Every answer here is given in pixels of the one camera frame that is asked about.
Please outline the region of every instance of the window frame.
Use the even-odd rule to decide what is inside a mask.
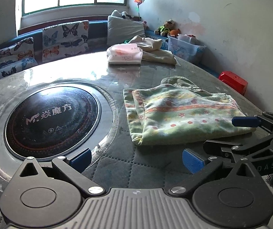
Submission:
[[[92,5],[92,6],[93,5],[118,5],[118,6],[126,6],[127,5],[127,0],[124,0],[124,3],[105,3],[105,2],[97,2],[97,0],[94,0],[94,3],[81,3],[81,4],[71,4],[71,5],[60,6],[59,5],[60,0],[58,0],[58,6],[44,8],[44,9],[36,10],[33,12],[25,13],[24,12],[24,1],[25,0],[22,0],[22,17],[27,16],[27,15],[31,15],[31,14],[35,14],[35,13],[39,13],[42,11],[47,11],[47,10],[51,10],[51,9],[60,9],[60,8],[65,8],[65,7],[88,6],[88,5]]]

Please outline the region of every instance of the green patterned towel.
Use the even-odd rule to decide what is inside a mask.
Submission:
[[[167,77],[152,89],[124,89],[132,141],[136,145],[191,143],[252,132],[234,127],[245,116],[225,93],[211,94],[184,77]]]

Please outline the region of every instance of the black round cooktop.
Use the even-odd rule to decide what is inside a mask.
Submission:
[[[48,158],[86,140],[99,120],[97,100],[70,86],[41,90],[11,114],[5,135],[10,150],[21,157]]]

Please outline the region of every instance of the red plastic stool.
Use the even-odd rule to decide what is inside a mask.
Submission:
[[[242,95],[246,92],[248,82],[231,71],[223,71],[218,79]]]

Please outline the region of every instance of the orange plush toy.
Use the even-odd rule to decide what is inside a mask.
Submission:
[[[179,33],[181,33],[180,29],[174,29],[169,32],[169,36],[177,38]]]

